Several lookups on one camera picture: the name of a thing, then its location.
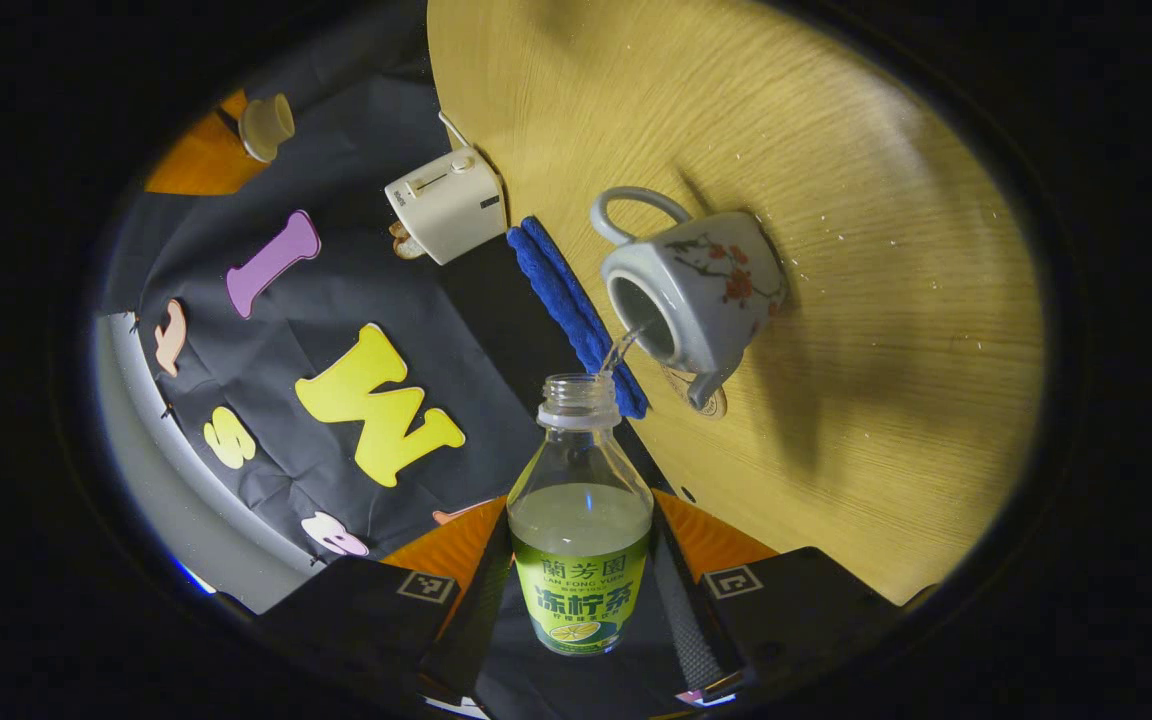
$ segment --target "pink letter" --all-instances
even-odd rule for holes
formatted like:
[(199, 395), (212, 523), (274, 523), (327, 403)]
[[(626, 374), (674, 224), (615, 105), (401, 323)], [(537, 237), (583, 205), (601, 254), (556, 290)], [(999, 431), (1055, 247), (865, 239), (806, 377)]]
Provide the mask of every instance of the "pink letter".
[(262, 290), (270, 287), (278, 275), (296, 264), (296, 260), (316, 258), (323, 242), (314, 223), (305, 210), (297, 210), (287, 219), (287, 227), (276, 234), (266, 247), (262, 247), (251, 260), (242, 268), (229, 268), (225, 274), (225, 288), (229, 291), (229, 302), (238, 311), (242, 319), (251, 318), (252, 302)]
[(184, 310), (179, 300), (173, 297), (168, 301), (168, 328), (164, 332), (162, 325), (156, 325), (154, 341), (159, 343), (159, 348), (154, 350), (154, 359), (174, 378), (177, 374), (175, 359), (180, 355), (180, 348), (184, 347)]

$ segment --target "floral pattern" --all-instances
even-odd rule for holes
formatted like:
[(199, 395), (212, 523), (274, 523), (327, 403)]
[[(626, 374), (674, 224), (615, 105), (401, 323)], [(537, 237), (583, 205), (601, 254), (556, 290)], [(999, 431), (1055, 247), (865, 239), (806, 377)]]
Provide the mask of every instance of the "floral pattern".
[[(753, 275), (750, 275), (749, 270), (741, 266), (749, 264), (749, 255), (745, 255), (745, 251), (741, 250), (740, 245), (723, 247), (721, 243), (712, 242), (708, 240), (708, 233), (702, 233), (699, 237), (691, 240), (667, 242), (664, 245), (676, 252), (673, 259), (689, 266), (691, 270), (696, 270), (702, 275), (726, 278), (726, 291), (720, 298), (722, 302), (736, 302), (741, 309), (745, 309), (750, 297), (758, 295), (768, 301), (768, 314), (776, 314), (781, 310), (787, 293), (785, 279), (781, 278), (780, 286), (773, 291), (760, 290), (760, 288), (755, 286)], [(692, 250), (704, 250), (711, 260), (727, 260), (727, 268), (725, 270), (721, 264), (707, 263), (700, 265), (687, 259), (685, 256), (690, 255)]]

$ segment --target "teapot spout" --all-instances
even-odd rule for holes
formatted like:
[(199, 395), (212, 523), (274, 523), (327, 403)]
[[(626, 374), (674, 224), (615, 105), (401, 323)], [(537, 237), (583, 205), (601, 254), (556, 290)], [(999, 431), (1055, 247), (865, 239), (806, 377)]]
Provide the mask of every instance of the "teapot spout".
[(696, 379), (691, 381), (691, 386), (687, 388), (687, 401), (691, 402), (691, 407), (696, 410), (704, 409), (708, 399), (713, 397), (718, 388), (723, 387), (723, 382), (727, 382), (727, 378), (730, 378), (732, 373), (736, 372), (738, 365), (740, 357), (733, 363), (723, 364), (722, 367), (714, 370), (714, 372), (696, 376)]

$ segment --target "lemon tea bottle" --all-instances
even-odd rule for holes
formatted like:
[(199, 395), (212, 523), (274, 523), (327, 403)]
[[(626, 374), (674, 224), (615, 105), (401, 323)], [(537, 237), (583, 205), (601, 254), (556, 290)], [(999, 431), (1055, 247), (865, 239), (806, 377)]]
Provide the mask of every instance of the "lemon tea bottle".
[(545, 647), (599, 655), (643, 589), (652, 492), (612, 438), (611, 374), (552, 376), (536, 420), (545, 442), (506, 506), (526, 612)]

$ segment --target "dark background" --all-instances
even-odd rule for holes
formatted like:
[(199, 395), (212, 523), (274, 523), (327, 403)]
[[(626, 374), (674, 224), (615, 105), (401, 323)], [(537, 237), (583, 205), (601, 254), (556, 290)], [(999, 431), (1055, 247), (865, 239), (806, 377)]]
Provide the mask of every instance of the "dark background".
[[(326, 5), (134, 18), (0, 6), (0, 717), (376, 717), (227, 632), (205, 598), (165, 584), (147, 544), (105, 541), (106, 483), (76, 424), (82, 278), (127, 179), (271, 44), (346, 10)], [(1056, 374), (1060, 444), (1020, 498), (1023, 521), (964, 569), (983, 590), (933, 597), (935, 623), (904, 650), (799, 700), (919, 715), (942, 702), (1152, 703), (1152, 17), (937, 5), (812, 8), (1024, 156), (1070, 259), (1053, 274), (1076, 309), (1061, 340), (1079, 351)]]

